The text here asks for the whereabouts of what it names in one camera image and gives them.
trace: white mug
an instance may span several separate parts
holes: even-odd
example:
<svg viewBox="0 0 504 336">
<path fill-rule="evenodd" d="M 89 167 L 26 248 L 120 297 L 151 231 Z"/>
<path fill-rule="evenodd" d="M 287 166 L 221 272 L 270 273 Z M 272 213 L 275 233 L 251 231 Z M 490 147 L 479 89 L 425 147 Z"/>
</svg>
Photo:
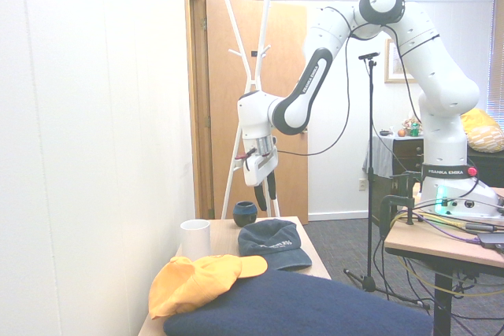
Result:
<svg viewBox="0 0 504 336">
<path fill-rule="evenodd" d="M 208 220 L 186 220 L 180 225 L 181 256 L 191 261 L 212 254 L 210 246 L 210 222 Z"/>
</svg>

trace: emergency stop button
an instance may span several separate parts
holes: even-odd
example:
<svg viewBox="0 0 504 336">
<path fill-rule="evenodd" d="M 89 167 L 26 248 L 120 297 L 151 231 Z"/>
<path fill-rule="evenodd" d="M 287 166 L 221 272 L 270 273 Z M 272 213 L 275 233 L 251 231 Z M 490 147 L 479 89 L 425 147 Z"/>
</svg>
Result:
<svg viewBox="0 0 504 336">
<path fill-rule="evenodd" d="M 476 176 L 478 174 L 478 170 L 475 169 L 474 167 L 469 167 L 467 173 L 469 176 Z"/>
</svg>

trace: blue pillow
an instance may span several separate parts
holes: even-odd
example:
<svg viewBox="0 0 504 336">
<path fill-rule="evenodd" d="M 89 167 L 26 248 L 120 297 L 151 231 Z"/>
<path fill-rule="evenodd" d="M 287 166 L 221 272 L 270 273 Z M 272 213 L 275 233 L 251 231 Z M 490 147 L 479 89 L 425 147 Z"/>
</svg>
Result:
<svg viewBox="0 0 504 336">
<path fill-rule="evenodd" d="M 165 321 L 168 336 L 430 336 L 432 318 L 329 279 L 268 269 Z"/>
</svg>

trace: baseball cap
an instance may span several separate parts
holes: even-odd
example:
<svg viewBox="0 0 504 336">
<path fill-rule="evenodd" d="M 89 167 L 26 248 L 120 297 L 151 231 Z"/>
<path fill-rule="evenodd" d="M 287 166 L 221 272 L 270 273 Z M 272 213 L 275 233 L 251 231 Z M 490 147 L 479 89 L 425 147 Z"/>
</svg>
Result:
<svg viewBox="0 0 504 336">
<path fill-rule="evenodd" d="M 296 224 L 288 220 L 263 220 L 246 225 L 238 235 L 240 256 L 263 256 L 271 269 L 303 269 L 312 261 L 301 249 Z"/>
<path fill-rule="evenodd" d="M 260 256 L 218 255 L 194 262 L 187 257 L 173 257 L 150 287 L 150 317 L 194 311 L 228 291 L 237 279 L 261 275 L 267 267 Z"/>
</svg>

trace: cap brim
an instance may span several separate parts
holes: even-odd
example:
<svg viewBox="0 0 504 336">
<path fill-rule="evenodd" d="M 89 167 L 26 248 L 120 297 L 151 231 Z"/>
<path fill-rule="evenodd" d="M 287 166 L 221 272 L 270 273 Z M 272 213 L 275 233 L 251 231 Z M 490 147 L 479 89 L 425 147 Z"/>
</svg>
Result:
<svg viewBox="0 0 504 336">
<path fill-rule="evenodd" d="M 262 256 L 247 256 L 240 257 L 242 261 L 242 272 L 239 274 L 239 279 L 246 279 L 262 275 L 268 269 L 268 263 Z"/>
<path fill-rule="evenodd" d="M 270 269 L 297 270 L 312 266 L 312 260 L 300 248 L 263 255 Z"/>
</svg>

